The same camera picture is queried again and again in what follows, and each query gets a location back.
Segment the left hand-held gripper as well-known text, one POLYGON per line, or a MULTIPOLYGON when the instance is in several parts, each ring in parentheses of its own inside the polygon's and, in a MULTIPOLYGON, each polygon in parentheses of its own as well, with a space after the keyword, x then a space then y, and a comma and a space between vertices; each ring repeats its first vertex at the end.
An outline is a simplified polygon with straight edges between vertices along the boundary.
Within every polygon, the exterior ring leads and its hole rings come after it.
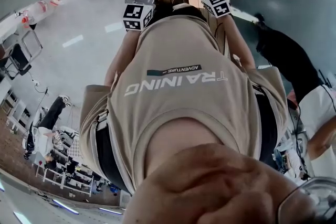
POLYGON ((125 0, 123 24, 126 30, 142 31, 153 18, 154 0, 125 0))

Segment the person's left forearm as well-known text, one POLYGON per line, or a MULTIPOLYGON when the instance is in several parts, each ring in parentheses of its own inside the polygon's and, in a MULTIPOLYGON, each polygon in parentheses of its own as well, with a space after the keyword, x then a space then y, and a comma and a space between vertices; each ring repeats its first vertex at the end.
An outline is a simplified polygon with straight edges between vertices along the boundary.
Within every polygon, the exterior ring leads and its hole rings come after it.
POLYGON ((141 32, 130 30, 126 33, 121 43, 121 46, 110 64, 105 79, 104 85, 112 87, 114 82, 117 82, 121 74, 125 71, 135 56, 141 32))

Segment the person's right forearm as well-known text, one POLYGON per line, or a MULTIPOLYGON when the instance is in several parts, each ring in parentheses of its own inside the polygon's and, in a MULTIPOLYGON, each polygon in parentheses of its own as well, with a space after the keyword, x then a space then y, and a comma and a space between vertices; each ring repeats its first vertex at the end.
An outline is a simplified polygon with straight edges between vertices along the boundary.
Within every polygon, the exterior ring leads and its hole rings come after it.
POLYGON ((256 65, 253 55, 231 15, 225 15, 220 20, 224 25, 229 52, 240 59, 240 63, 245 69, 255 69, 256 65))

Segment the group of clear water jugs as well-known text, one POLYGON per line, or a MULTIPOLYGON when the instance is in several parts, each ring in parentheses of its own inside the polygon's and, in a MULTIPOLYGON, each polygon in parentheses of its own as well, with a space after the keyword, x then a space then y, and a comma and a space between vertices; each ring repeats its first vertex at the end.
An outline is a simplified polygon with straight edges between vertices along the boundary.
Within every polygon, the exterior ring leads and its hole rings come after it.
POLYGON ((15 13, 24 28, 34 30, 38 22, 50 16, 57 7, 81 0, 40 0, 15 13))

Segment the person's beige shirt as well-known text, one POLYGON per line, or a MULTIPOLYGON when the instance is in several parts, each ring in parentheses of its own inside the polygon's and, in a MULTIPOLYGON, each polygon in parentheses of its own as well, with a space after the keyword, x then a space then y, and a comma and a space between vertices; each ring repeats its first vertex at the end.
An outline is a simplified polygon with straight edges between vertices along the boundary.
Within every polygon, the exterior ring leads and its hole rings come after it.
POLYGON ((279 69, 245 69, 207 23, 177 15, 140 34, 112 87, 86 87, 79 148, 95 173, 134 193, 161 161, 200 144, 266 161, 286 125, 279 69))

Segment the metal framed black folding chair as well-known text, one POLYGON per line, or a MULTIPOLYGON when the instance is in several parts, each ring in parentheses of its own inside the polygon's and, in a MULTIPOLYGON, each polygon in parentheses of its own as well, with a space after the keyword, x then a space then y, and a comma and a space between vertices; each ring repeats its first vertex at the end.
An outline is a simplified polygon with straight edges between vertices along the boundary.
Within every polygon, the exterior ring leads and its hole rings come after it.
POLYGON ((43 49, 34 30, 28 30, 0 59, 0 71, 14 80, 18 75, 24 76, 32 67, 32 62, 43 49))

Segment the checkered calibration board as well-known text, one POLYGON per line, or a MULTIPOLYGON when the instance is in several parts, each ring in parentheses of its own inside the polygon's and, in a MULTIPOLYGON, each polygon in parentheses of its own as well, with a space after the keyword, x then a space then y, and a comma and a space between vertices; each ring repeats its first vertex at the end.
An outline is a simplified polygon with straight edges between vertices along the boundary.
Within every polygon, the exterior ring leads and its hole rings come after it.
POLYGON ((67 150, 67 154, 69 157, 74 159, 76 162, 79 162, 81 160, 81 154, 79 149, 79 140, 74 139, 71 146, 67 150))

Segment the person's eyeglasses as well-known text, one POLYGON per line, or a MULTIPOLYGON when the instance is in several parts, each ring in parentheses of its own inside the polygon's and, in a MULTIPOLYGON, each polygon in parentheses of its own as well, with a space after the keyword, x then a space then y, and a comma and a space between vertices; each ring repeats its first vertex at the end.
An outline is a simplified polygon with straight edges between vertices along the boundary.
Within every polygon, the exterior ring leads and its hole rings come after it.
POLYGON ((314 177, 296 188, 280 203, 276 224, 336 224, 336 179, 314 177))

